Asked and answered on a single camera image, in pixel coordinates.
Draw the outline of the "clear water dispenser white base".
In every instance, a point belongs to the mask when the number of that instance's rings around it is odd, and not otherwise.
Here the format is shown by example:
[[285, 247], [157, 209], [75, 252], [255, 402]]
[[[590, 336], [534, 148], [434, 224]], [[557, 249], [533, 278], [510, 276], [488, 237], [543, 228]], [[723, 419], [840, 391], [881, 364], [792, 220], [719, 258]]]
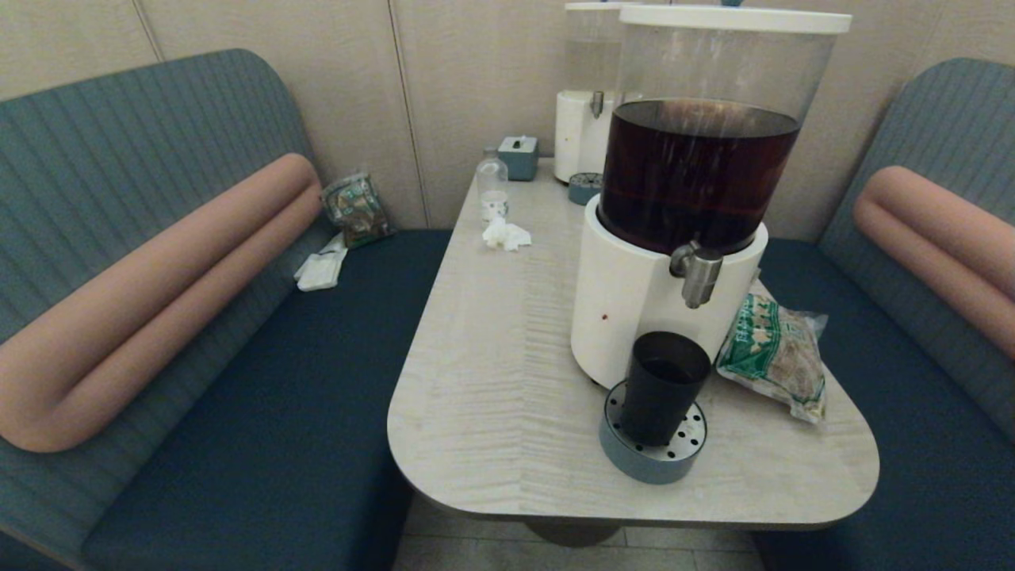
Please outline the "clear water dispenser white base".
[[565, 80], [556, 94], [555, 171], [566, 183], [576, 174], [602, 174], [607, 153], [624, 2], [565, 4]]

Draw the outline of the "green grain snack bag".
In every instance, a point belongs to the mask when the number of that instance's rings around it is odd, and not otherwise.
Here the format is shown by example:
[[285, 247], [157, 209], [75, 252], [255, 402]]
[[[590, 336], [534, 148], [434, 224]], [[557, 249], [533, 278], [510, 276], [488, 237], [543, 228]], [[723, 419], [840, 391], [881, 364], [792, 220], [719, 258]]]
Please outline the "green grain snack bag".
[[722, 378], [779, 401], [799, 420], [825, 420], [826, 376], [819, 340], [827, 315], [791, 310], [773, 297], [747, 293], [722, 344]]

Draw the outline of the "blue-grey tissue box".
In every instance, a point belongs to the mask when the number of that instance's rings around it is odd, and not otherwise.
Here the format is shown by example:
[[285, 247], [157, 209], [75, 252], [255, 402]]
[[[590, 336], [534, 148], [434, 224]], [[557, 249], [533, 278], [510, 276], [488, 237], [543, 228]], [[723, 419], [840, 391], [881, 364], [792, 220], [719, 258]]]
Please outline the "blue-grey tissue box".
[[507, 167], [507, 181], [529, 182], [536, 177], [539, 140], [528, 135], [504, 137], [497, 148], [498, 159]]

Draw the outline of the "large dark tea dispenser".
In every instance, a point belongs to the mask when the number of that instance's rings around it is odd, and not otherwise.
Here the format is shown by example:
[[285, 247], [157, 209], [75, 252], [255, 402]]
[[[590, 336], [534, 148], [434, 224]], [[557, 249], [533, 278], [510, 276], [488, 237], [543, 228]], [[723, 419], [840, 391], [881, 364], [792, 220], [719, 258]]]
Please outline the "large dark tea dispenser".
[[[838, 37], [842, 12], [628, 4], [603, 188], [584, 210], [570, 350], [613, 388], [635, 340], [669, 331], [710, 360], [768, 245], [766, 210]], [[724, 256], [710, 300], [686, 307], [672, 253]]]

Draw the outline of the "steel dispenser tap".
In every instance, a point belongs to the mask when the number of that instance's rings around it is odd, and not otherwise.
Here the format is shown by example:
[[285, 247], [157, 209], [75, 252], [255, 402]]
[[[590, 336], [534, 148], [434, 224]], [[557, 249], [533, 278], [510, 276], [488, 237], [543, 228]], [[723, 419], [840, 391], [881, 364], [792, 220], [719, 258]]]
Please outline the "steel dispenser tap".
[[688, 308], [700, 308], [710, 300], [720, 275], [724, 256], [691, 241], [675, 249], [670, 258], [669, 272], [683, 279], [681, 296]]

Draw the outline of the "blue-grey perforated drip tray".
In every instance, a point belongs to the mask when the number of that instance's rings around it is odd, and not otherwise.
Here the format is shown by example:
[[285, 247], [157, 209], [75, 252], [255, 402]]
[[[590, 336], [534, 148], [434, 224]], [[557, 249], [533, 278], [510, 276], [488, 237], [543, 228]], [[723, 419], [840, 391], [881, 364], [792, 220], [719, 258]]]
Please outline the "blue-grey perforated drip tray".
[[622, 429], [625, 392], [623, 381], [610, 389], [604, 402], [598, 438], [606, 458], [628, 477], [646, 484], [669, 485], [682, 480], [706, 446], [708, 426], [703, 410], [693, 402], [670, 441], [663, 446], [648, 446]]

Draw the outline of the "white napkin pack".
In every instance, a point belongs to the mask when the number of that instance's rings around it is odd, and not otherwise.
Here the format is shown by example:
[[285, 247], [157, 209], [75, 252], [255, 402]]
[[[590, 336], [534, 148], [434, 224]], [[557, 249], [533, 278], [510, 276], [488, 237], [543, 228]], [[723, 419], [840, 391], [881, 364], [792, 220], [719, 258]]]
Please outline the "white napkin pack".
[[343, 232], [338, 232], [316, 253], [312, 253], [295, 272], [294, 281], [301, 292], [334, 288], [348, 253]]

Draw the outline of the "dark green snack bag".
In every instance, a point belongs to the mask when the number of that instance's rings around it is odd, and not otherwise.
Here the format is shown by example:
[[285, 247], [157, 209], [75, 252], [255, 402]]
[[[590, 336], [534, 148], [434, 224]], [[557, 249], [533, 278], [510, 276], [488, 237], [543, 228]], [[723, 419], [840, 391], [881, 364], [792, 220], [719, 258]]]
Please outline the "dark green snack bag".
[[334, 181], [320, 192], [320, 200], [327, 218], [339, 228], [349, 249], [396, 235], [369, 173], [355, 172]]

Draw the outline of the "clear plastic bottle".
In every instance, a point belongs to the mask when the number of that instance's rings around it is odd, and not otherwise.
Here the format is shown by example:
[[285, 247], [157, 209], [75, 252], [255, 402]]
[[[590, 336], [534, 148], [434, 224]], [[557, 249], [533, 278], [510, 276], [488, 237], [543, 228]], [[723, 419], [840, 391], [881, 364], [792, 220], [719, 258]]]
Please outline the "clear plastic bottle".
[[496, 218], [507, 219], [507, 164], [498, 155], [496, 146], [486, 146], [475, 173], [483, 227]]

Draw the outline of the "pink bolster cushion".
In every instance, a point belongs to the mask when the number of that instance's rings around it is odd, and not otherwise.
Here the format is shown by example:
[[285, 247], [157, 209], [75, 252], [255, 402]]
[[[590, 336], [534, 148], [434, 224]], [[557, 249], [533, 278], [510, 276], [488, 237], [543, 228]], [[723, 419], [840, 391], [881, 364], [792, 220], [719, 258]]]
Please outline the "pink bolster cushion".
[[142, 243], [0, 344], [0, 438], [69, 450], [108, 427], [320, 214], [287, 153]]
[[882, 167], [855, 226], [1015, 362], [1015, 225], [906, 167]]

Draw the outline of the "crumpled white tissue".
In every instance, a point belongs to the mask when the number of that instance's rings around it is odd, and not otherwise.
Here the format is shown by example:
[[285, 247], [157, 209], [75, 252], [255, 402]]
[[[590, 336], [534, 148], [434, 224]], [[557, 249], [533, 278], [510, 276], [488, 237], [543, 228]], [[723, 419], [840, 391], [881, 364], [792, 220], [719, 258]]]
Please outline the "crumpled white tissue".
[[507, 223], [503, 217], [493, 217], [489, 221], [482, 239], [491, 249], [517, 251], [532, 246], [530, 233], [517, 224]]

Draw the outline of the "black plastic cup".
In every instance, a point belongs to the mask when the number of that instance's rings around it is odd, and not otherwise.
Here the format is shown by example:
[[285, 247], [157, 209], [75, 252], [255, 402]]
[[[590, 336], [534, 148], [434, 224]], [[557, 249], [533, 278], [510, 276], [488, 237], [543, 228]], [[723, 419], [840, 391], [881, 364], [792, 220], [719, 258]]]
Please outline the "black plastic cup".
[[642, 334], [632, 347], [620, 429], [642, 446], [663, 446], [676, 433], [713, 369], [695, 341], [669, 331]]

